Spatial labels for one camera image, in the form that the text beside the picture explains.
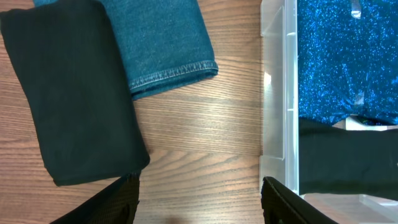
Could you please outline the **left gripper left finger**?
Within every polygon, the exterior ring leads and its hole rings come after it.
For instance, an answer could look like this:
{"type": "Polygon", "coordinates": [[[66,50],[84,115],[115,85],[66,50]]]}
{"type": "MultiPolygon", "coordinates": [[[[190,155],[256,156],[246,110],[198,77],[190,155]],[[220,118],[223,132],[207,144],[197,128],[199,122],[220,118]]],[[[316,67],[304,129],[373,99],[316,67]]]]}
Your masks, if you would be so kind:
{"type": "Polygon", "coordinates": [[[139,187],[138,175],[125,175],[52,224],[132,224],[139,187]]]}

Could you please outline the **clear plastic container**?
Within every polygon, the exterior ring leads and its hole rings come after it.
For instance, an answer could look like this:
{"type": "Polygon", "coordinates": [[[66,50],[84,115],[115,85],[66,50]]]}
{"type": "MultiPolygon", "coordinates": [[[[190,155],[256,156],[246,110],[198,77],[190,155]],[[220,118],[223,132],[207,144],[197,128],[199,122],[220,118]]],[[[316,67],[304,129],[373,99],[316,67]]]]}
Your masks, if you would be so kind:
{"type": "MultiPolygon", "coordinates": [[[[299,193],[297,3],[261,2],[263,153],[260,177],[299,193]]],[[[302,198],[338,223],[397,223],[397,202],[370,195],[306,194],[302,198]]]]}

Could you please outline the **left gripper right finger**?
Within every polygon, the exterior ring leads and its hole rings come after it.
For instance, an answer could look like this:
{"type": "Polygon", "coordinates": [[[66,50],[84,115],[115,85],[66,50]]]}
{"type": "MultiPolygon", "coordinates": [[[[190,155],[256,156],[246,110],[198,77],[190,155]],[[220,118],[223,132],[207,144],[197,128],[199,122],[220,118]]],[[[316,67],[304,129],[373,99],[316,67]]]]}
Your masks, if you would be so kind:
{"type": "Polygon", "coordinates": [[[265,224],[337,224],[273,177],[264,177],[261,205],[265,224]]]}

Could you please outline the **blue glitter cloth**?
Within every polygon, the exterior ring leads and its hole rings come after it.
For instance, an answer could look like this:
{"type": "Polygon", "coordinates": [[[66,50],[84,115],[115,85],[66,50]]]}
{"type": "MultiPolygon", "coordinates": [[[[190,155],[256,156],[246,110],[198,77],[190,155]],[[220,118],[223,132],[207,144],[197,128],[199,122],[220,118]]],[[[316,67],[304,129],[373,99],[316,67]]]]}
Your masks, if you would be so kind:
{"type": "Polygon", "coordinates": [[[397,124],[397,0],[297,7],[299,116],[397,124]]]}

